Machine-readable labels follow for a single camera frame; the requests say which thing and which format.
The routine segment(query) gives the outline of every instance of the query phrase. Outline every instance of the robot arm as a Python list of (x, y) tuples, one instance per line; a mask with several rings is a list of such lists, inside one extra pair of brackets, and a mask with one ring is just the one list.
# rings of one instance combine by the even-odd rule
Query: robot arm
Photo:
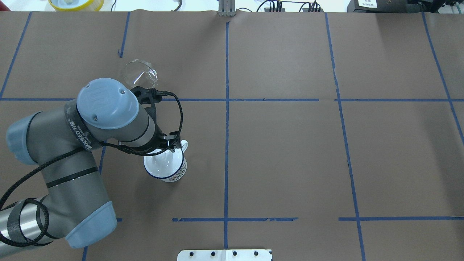
[[(167, 149), (172, 141), (167, 138), (179, 133), (163, 134), (156, 125), (155, 106), (144, 109), (139, 104), (161, 101), (152, 90), (156, 91), (141, 87), (128, 90), (116, 80), (97, 79), (64, 107), (33, 114), (10, 126), (8, 147), (26, 164), (42, 165), (77, 148), (84, 150), (42, 170), (49, 192), (37, 199), (49, 214), (44, 237), (27, 247), (3, 240), (0, 258), (62, 237), (72, 248), (82, 248), (115, 229), (116, 215), (91, 150), (100, 148), (101, 141), (109, 138), (141, 153)], [(44, 212), (31, 204), (31, 199), (22, 200), (0, 211), (0, 232), (26, 245), (44, 230), (44, 220)]]

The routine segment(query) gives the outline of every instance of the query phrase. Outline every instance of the wire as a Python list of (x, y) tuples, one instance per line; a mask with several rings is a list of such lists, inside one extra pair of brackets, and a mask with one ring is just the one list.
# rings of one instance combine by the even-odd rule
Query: wire
[(177, 6), (176, 9), (172, 10), (173, 12), (178, 11), (180, 7), (182, 6), (182, 0), (179, 0), (179, 5)]
[(253, 12), (252, 10), (250, 10), (250, 9), (248, 9), (248, 8), (245, 8), (245, 7), (239, 8), (239, 9), (237, 9), (237, 10), (240, 10), (240, 9), (245, 9), (245, 10), (248, 10), (248, 11), (250, 11), (250, 12)]
[(116, 4), (116, 1), (117, 1), (117, 0), (115, 0), (115, 2), (113, 3), (113, 5), (111, 6), (111, 10), (110, 10), (110, 12), (112, 12), (112, 11), (113, 11), (113, 7), (115, 6), (115, 4)]
[[(53, 163), (55, 163), (57, 161), (60, 161), (60, 160), (62, 160), (64, 158), (67, 158), (67, 157), (69, 157), (71, 155), (74, 155), (74, 154), (76, 154), (78, 152), (81, 152), (83, 150), (84, 150), (84, 148), (80, 147), (80, 148), (77, 148), (77, 149), (75, 149), (73, 151), (64, 153), (63, 155), (60, 155), (60, 156), (58, 156), (58, 157), (56, 157), (56, 158), (54, 158), (52, 160), (49, 160), (49, 161), (45, 162), (44, 164), (40, 165), (38, 168), (36, 168), (33, 171), (29, 172), (26, 176), (19, 179), (15, 184), (13, 184), (13, 186), (11, 186), (3, 194), (2, 198), (0, 199), (0, 209), (2, 209), (3, 205), (5, 205), (6, 200), (13, 193), (13, 191), (15, 189), (17, 189), (26, 180), (28, 180), (29, 178), (31, 178), (32, 176), (37, 174), (39, 171), (41, 171), (41, 170), (45, 169), (46, 167), (52, 165)], [(24, 239), (26, 240), (26, 243), (10, 240), (10, 239), (6, 238), (0, 232), (0, 241), (2, 243), (5, 243), (5, 244), (13, 246), (13, 247), (28, 247), (28, 246), (31, 246), (31, 245), (40, 245), (40, 244), (37, 244), (37, 242), (39, 242), (44, 237), (44, 235), (47, 233), (48, 224), (50, 222), (50, 217), (49, 217), (49, 213), (48, 213), (48, 210), (47, 210), (46, 206), (44, 204), (38, 202), (38, 201), (33, 200), (33, 199), (26, 199), (25, 202), (37, 205), (44, 212), (44, 217), (45, 217), (44, 227), (41, 229), (40, 234), (34, 239), (31, 240), (29, 238), (24, 237)]]
[(172, 96), (175, 98), (176, 102), (177, 102), (177, 105), (179, 106), (179, 112), (180, 112), (180, 122), (179, 122), (179, 130), (177, 131), (177, 137), (174, 139), (174, 141), (168, 146), (166, 147), (165, 149), (159, 151), (159, 152), (155, 152), (155, 153), (140, 153), (138, 151), (135, 151), (133, 149), (131, 149), (130, 147), (127, 147), (127, 146), (124, 146), (124, 145), (116, 145), (116, 144), (112, 144), (112, 143), (107, 143), (107, 142), (100, 142), (100, 145), (102, 146), (108, 146), (108, 147), (112, 147), (112, 148), (115, 148), (115, 149), (118, 149), (124, 153), (127, 153), (127, 154), (134, 154), (134, 155), (137, 155), (137, 156), (156, 156), (156, 155), (159, 155), (169, 149), (172, 149), (174, 147), (174, 144), (176, 142), (179, 141), (180, 139), (180, 132), (182, 131), (182, 124), (184, 122), (184, 112), (182, 111), (182, 106), (180, 104), (180, 101), (179, 101), (179, 98), (172, 92), (165, 92), (165, 94), (163, 96)]
[(259, 5), (258, 9), (256, 9), (256, 12), (259, 11), (259, 9), (263, 6), (263, 4), (264, 4), (265, 2), (271, 2), (271, 3), (272, 3), (272, 9), (275, 8), (274, 1), (273, 1), (273, 0), (266, 0), (266, 1), (262, 2), (261, 5)]
[(304, 4), (301, 5), (300, 10), (298, 10), (298, 12), (301, 12), (301, 10), (303, 10), (303, 6), (306, 5), (306, 4), (308, 4), (309, 7), (311, 8), (311, 3), (306, 2), (306, 3), (304, 3)]

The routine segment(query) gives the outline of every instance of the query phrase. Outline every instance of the clear glass cup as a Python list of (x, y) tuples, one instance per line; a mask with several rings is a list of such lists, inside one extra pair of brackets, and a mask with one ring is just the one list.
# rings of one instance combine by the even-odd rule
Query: clear glass cup
[(136, 86), (146, 89), (154, 88), (158, 81), (158, 74), (153, 69), (151, 63), (139, 59), (127, 63), (122, 70), (122, 75), (129, 85), (129, 89)]

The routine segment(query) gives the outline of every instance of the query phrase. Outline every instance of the yellow container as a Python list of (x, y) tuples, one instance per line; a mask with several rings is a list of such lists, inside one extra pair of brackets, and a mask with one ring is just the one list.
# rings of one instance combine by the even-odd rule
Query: yellow container
[(100, 11), (104, 0), (48, 0), (48, 2), (56, 11)]

